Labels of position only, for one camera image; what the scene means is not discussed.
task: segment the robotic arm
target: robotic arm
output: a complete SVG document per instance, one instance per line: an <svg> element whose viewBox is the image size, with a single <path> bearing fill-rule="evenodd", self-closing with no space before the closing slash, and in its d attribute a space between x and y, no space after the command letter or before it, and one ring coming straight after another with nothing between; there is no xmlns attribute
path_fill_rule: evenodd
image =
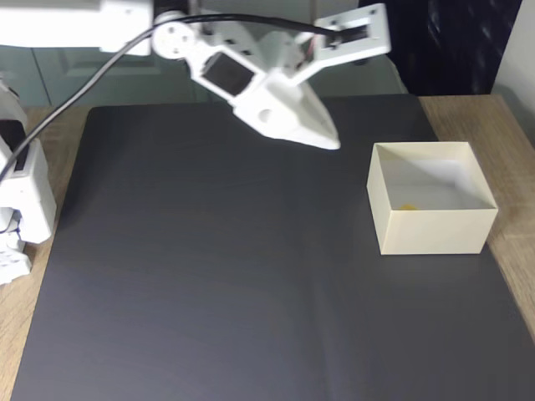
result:
<svg viewBox="0 0 535 401"><path fill-rule="evenodd" d="M236 21L183 23L177 21L186 16L183 12L155 15L155 9L152 0L48 0L46 6L39 0L0 0L0 44L117 52L154 26L152 38L129 54L148 55L153 48L162 58L184 59L191 79L224 98L261 135L327 150L340 147L338 132L306 80L325 67L390 51L383 4L315 22L325 32L344 35L292 37L273 31L260 41ZM17 95L0 77L0 168L24 138L25 124ZM21 253L24 241L39 243L52 233L56 205L43 149L37 140L27 149L0 181L0 283L29 272L28 258ZM3 279L2 269L16 260L25 267Z"/></svg>

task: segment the wooden table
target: wooden table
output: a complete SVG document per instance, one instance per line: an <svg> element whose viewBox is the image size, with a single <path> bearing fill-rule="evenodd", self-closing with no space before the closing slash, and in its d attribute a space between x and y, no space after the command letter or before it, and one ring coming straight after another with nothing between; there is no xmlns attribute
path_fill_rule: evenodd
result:
<svg viewBox="0 0 535 401"><path fill-rule="evenodd" d="M535 338L535 150L499 96L420 101L441 140L467 140L476 152L500 206L488 243ZM29 125L49 111L27 110ZM72 108L43 133L59 210L88 112L89 108ZM0 287L0 401L11 398L53 240L27 246L32 274Z"/></svg>

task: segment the open box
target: open box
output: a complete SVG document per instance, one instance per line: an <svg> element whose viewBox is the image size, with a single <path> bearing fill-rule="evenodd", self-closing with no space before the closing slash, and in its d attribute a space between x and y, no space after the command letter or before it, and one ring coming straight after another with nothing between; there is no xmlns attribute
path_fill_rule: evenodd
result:
<svg viewBox="0 0 535 401"><path fill-rule="evenodd" d="M497 214L467 142L374 144L367 188L383 255L479 253Z"/></svg>

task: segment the dark fabric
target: dark fabric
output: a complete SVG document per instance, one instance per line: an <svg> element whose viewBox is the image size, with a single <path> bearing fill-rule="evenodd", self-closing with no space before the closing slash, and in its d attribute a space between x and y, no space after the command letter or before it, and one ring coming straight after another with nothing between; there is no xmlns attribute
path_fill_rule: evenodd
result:
<svg viewBox="0 0 535 401"><path fill-rule="evenodd" d="M381 2L390 21L390 58L409 92L490 93L521 0Z"/></svg>
<svg viewBox="0 0 535 401"><path fill-rule="evenodd" d="M325 103L338 151L221 103L94 109L13 401L533 401L488 247L379 253L372 146L436 140L419 100Z"/></svg>

